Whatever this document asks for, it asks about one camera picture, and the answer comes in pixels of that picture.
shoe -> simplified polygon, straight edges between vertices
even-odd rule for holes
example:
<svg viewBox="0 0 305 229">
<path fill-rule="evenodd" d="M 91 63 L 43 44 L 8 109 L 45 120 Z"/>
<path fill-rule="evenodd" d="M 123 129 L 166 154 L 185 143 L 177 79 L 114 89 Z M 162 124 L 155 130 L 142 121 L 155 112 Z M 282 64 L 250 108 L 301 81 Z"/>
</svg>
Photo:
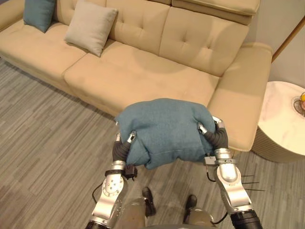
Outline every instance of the shoe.
<svg viewBox="0 0 305 229">
<path fill-rule="evenodd" d="M 153 204 L 153 195 L 151 190 L 148 187 L 145 187 L 142 189 L 142 195 L 145 197 L 145 204 L 146 204 L 146 209 L 145 209 L 145 216 L 153 216 L 156 214 L 156 208 Z"/>
<path fill-rule="evenodd" d="M 185 214 L 183 218 L 183 224 L 186 223 L 186 219 L 191 213 L 191 208 L 196 207 L 196 205 L 197 205 L 197 197 L 195 195 L 189 195 L 185 204 Z"/>
</svg>

sofa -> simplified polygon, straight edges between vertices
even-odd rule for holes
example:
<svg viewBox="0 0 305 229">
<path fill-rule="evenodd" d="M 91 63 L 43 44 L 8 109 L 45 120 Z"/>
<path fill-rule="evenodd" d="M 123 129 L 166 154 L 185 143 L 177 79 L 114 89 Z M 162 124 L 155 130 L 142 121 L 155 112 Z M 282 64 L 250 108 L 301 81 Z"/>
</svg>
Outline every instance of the sofa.
<svg viewBox="0 0 305 229">
<path fill-rule="evenodd" d="M 232 150 L 251 149 L 272 58 L 244 43 L 259 0 L 89 1 L 118 9 L 101 57 L 64 41 L 77 0 L 56 0 L 46 33 L 24 24 L 24 0 L 0 5 L 0 57 L 113 116 L 156 98 L 203 104 Z"/>
</svg>

beige throw pillow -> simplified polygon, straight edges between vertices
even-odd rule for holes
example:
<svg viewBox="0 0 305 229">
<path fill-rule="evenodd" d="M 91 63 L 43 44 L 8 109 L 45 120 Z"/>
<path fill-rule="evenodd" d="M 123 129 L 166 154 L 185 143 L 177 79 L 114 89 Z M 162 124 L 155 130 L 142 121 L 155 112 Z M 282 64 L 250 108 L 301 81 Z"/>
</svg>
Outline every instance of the beige throw pillow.
<svg viewBox="0 0 305 229">
<path fill-rule="evenodd" d="M 118 10 L 79 0 L 65 41 L 101 56 Z"/>
</svg>

white marble table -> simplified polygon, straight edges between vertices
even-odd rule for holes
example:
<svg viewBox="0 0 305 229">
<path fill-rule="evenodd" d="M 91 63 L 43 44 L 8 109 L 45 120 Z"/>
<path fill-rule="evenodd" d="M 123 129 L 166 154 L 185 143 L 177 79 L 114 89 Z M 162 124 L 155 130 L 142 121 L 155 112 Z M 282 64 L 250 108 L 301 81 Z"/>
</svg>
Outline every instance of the white marble table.
<svg viewBox="0 0 305 229">
<path fill-rule="evenodd" d="M 264 103 L 252 150 L 275 162 L 305 159 L 305 117 L 292 99 L 305 89 L 292 83 L 267 83 Z"/>
</svg>

black flexible joint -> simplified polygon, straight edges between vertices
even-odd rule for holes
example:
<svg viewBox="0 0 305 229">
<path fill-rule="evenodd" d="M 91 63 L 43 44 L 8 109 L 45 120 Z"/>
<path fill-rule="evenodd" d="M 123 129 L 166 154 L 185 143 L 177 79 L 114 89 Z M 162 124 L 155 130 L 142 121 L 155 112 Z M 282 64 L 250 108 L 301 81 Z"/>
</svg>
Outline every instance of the black flexible joint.
<svg viewBox="0 0 305 229">
<path fill-rule="evenodd" d="M 228 135 L 223 127 L 217 129 L 215 133 L 210 131 L 206 132 L 204 137 L 209 143 L 211 143 L 212 146 L 214 146 L 214 149 L 228 148 Z"/>
<path fill-rule="evenodd" d="M 263 229 L 261 221 L 254 210 L 232 214 L 231 220 L 236 229 Z"/>
<path fill-rule="evenodd" d="M 95 221 L 90 221 L 90 222 L 88 222 L 85 229 L 109 229 L 109 228 L 107 228 Z"/>
<path fill-rule="evenodd" d="M 127 156 L 129 153 L 131 143 L 124 142 L 115 142 L 112 149 L 112 157 L 113 161 L 125 161 L 127 160 Z"/>
</svg>

